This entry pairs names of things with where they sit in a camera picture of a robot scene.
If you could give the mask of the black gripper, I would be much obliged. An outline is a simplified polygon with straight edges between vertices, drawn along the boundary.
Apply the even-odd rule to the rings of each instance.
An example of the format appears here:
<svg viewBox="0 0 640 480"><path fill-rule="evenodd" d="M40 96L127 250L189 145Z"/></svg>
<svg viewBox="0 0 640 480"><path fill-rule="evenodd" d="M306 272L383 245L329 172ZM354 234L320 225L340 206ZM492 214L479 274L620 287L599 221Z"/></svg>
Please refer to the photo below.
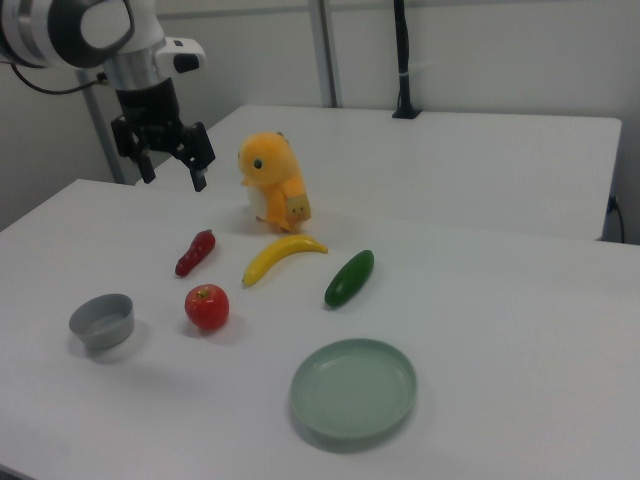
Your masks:
<svg viewBox="0 0 640 480"><path fill-rule="evenodd" d="M145 184L155 178L149 157L154 151L174 151L174 157L189 170L193 188L206 186L205 172L216 156L201 122L184 126L174 83L167 79L141 90L117 90L122 115L111 122L118 154L129 158L139 169Z"/></svg>

